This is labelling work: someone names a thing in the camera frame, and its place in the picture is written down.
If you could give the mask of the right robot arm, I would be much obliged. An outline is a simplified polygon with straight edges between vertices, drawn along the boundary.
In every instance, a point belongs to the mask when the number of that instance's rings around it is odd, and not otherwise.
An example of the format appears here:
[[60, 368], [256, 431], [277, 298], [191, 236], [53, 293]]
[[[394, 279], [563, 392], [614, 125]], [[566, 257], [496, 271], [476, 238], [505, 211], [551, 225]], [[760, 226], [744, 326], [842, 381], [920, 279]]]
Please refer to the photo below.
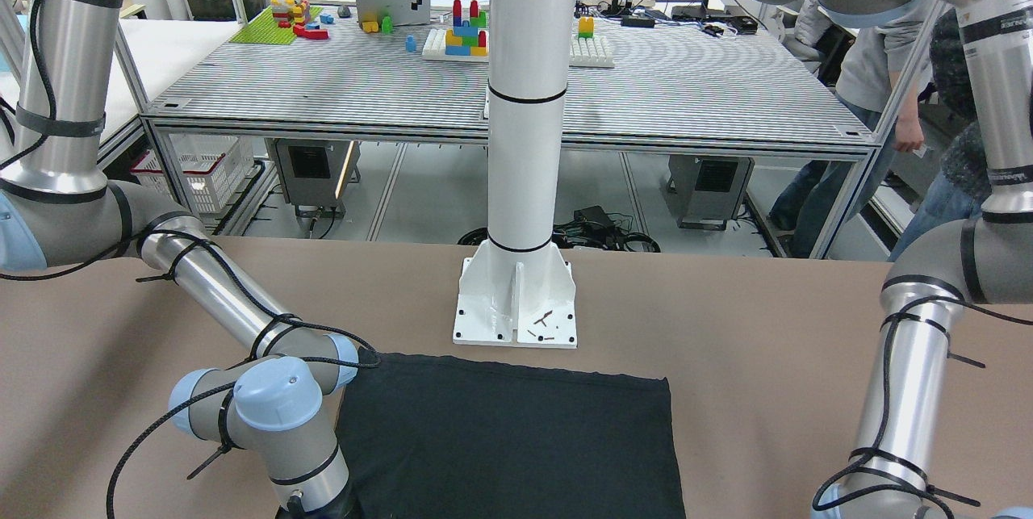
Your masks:
[[33, 0], [12, 138], [2, 139], [2, 275], [138, 257], [249, 347], [177, 384], [167, 416], [219, 453], [262, 457], [289, 516], [343, 517], [349, 471], [324, 397], [355, 376], [354, 336], [277, 305], [171, 199], [98, 166], [123, 0]]

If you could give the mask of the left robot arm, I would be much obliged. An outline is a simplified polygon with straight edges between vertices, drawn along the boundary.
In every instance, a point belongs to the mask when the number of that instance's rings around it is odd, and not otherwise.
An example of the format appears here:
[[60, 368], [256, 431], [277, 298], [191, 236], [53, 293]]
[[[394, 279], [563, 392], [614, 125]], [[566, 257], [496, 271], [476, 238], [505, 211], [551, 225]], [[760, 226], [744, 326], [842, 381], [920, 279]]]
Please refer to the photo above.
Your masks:
[[[873, 27], [918, 0], [818, 0], [841, 25]], [[932, 456], [951, 331], [966, 307], [1031, 302], [1031, 0], [944, 0], [958, 19], [988, 189], [981, 213], [945, 216], [944, 177], [920, 206], [883, 283], [886, 316], [847, 467], [817, 489], [814, 518], [949, 518]]]

